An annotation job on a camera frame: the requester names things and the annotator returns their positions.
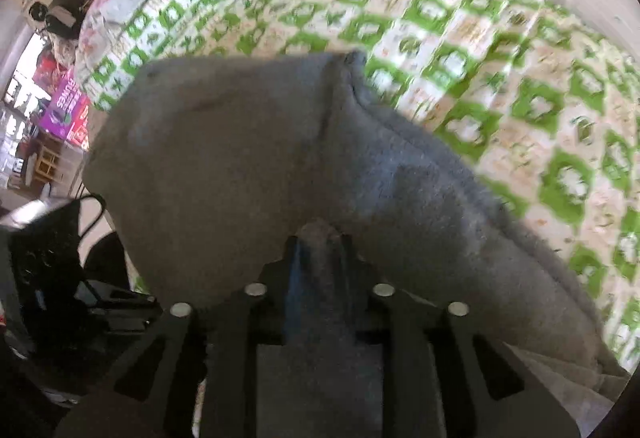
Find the purple printed box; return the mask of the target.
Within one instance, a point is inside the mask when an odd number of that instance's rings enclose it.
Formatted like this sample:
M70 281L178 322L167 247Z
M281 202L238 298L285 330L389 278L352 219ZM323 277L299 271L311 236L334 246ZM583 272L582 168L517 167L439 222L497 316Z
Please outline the purple printed box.
M69 70L58 82L38 126L49 135L87 152L89 106L89 98L73 79L73 71Z

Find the grey sweatpants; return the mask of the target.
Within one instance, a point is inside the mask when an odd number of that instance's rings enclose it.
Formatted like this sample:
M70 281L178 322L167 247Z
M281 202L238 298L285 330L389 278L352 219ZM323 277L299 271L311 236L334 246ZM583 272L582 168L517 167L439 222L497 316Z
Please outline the grey sweatpants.
M260 357L263 437L375 437L380 360L338 294L338 238L413 298L464 302L588 436L628 376L567 264L446 144L375 97L363 57L145 65L91 145L134 266L164 305L210 308L299 236L292 343Z

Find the cluttered white shelf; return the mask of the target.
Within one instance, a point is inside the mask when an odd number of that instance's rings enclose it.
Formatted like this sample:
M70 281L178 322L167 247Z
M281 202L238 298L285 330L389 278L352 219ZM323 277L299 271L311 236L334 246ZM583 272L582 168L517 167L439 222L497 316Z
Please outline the cluttered white shelf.
M1 187L25 198L70 194L88 152L38 126L54 91L16 73L1 95Z

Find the green white patterned quilt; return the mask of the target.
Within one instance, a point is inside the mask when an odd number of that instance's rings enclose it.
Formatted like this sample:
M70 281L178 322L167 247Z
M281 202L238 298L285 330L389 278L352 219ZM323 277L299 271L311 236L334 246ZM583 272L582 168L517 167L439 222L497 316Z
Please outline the green white patterned quilt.
M349 48L567 262L634 368L639 67L551 0L146 0L79 85L108 111L154 59Z

